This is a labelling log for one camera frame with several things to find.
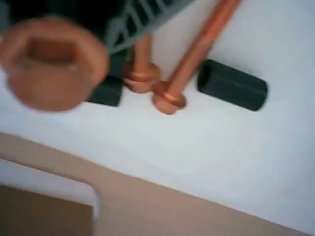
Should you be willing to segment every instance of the copper nut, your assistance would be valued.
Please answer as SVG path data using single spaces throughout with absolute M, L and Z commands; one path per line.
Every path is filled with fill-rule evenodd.
M 127 69 L 124 76 L 124 83 L 131 91 L 146 93 L 152 91 L 152 86 L 160 78 L 160 69 L 151 63 L 150 69 L 144 72 L 137 72 Z
M 92 33 L 57 17 L 18 23 L 0 44 L 10 90 L 38 110 L 66 111 L 85 101 L 105 78 L 108 61 Z

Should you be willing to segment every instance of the grey plastic part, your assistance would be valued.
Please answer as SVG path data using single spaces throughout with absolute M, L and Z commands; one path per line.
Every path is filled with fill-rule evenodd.
M 9 11 L 9 6 L 3 1 L 0 1 L 0 32 L 5 31 L 10 25 Z
M 121 14 L 110 19 L 103 43 L 109 54 L 131 47 L 194 0 L 126 0 Z M 10 27 L 10 8 L 0 0 L 0 32 Z
M 105 35 L 104 41 L 106 42 L 109 53 L 116 53 L 125 48 L 132 46 L 139 38 L 151 32 L 161 24 L 169 20 L 172 16 L 182 10 L 189 3 L 194 0 L 169 0 L 170 4 L 167 5 L 167 0 L 129 0 L 123 10 L 121 16 L 113 19 L 109 25 L 108 33 Z M 148 17 L 148 24 L 141 23 L 139 14 L 135 6 L 140 4 L 146 16 Z M 155 13 L 152 5 L 158 7 L 159 13 Z M 128 33 L 128 20 L 132 20 L 135 25 L 135 32 L 132 35 Z M 123 36 L 120 43 L 117 43 L 119 37 Z

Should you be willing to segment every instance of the copper fitting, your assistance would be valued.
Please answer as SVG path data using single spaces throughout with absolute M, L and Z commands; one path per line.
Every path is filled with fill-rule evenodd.
M 149 33 L 133 46 L 133 58 L 126 67 L 124 83 L 133 92 L 145 93 L 160 78 L 160 69 L 151 63 L 152 34 Z
M 183 95 L 186 85 L 207 57 L 240 2 L 241 0 L 220 0 L 168 82 L 160 81 L 154 85 L 153 103 L 159 111 L 170 115 L 186 106 L 187 101 Z
M 104 45 L 84 28 L 56 17 L 13 26 L 2 38 L 0 62 L 22 103 L 53 112 L 86 101 L 108 72 Z

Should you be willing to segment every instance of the copper rod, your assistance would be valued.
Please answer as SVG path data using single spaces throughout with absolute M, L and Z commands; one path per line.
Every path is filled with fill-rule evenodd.
M 139 39 L 133 46 L 133 69 L 147 71 L 151 66 L 152 34 L 149 33 Z
M 149 33 L 133 45 L 132 61 L 127 64 L 124 83 L 133 92 L 145 93 L 159 80 L 160 70 L 151 62 L 152 34 Z
M 213 13 L 205 23 L 201 33 L 194 40 L 169 80 L 167 93 L 178 99 L 187 83 L 192 78 L 200 63 L 206 58 L 209 50 L 224 27 L 233 16 L 241 0 L 220 0 Z

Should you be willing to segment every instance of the copper bolt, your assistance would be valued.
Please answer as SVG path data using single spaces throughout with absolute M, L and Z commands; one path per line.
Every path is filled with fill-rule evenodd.
M 160 78 L 160 69 L 151 63 L 152 34 L 139 39 L 133 46 L 133 58 L 126 67 L 124 83 L 133 92 L 145 93 Z
M 186 106 L 187 101 L 182 94 L 186 85 L 207 57 L 240 2 L 241 0 L 220 0 L 168 82 L 155 84 L 153 103 L 159 111 L 170 115 Z

